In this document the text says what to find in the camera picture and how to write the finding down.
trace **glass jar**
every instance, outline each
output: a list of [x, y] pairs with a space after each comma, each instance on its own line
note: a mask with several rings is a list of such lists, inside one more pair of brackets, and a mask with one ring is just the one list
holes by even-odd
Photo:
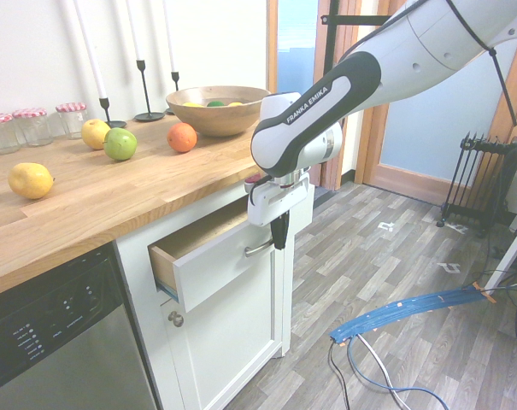
[[57, 105], [56, 112], [61, 116], [62, 128], [68, 139], [80, 139], [81, 127], [87, 121], [87, 106], [82, 102], [69, 102]]
[[25, 136], [28, 146], [38, 147], [53, 142], [45, 108], [18, 109], [13, 116]]
[[15, 152], [21, 146], [10, 114], [0, 114], [0, 155]]

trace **yellow lemon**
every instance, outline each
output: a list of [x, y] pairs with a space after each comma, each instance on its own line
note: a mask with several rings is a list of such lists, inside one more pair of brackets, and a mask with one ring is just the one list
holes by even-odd
[[53, 178], [43, 165], [23, 162], [11, 168], [8, 183], [15, 194], [39, 199], [50, 191]]

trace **green lime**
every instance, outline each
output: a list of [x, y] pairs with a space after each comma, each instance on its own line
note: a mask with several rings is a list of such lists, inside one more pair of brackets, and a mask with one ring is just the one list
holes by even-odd
[[222, 101], [211, 101], [207, 104], [207, 107], [224, 107], [225, 104]]

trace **wood-look vinyl floor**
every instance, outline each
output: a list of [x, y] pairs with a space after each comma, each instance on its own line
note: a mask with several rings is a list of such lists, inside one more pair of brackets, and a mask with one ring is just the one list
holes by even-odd
[[[488, 241], [477, 238], [473, 226], [437, 228], [439, 212], [351, 183], [318, 206], [312, 224], [297, 236], [291, 350], [270, 360], [227, 409], [344, 410], [340, 382], [327, 364], [328, 333], [388, 302], [469, 283], [484, 268]], [[490, 246], [507, 248], [511, 240], [506, 227], [496, 226]], [[446, 272], [439, 265], [444, 263], [458, 266]], [[497, 263], [490, 258], [488, 267]], [[363, 336], [394, 385], [434, 390], [451, 410], [517, 410], [516, 308], [504, 290], [494, 298], [495, 304], [421, 313]], [[344, 348], [334, 346], [333, 359], [345, 376], [352, 410], [399, 408], [391, 395], [353, 373]], [[384, 382], [360, 343], [355, 360], [365, 374]], [[400, 396], [413, 410], [442, 409], [425, 393]]]

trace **white cabinet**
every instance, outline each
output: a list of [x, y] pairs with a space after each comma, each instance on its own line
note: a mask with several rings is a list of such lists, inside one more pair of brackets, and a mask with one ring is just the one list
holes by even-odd
[[[189, 313], [162, 306], [185, 410], [221, 409], [281, 348], [282, 272], [269, 250]], [[233, 267], [224, 266], [229, 271]]]
[[[232, 211], [242, 183], [115, 241], [166, 410], [221, 409], [269, 359], [288, 351], [294, 235], [311, 221], [310, 188], [291, 210], [282, 251], [245, 256], [245, 247], [271, 234], [249, 225], [244, 201], [243, 212]], [[172, 299], [157, 291], [154, 274]]]

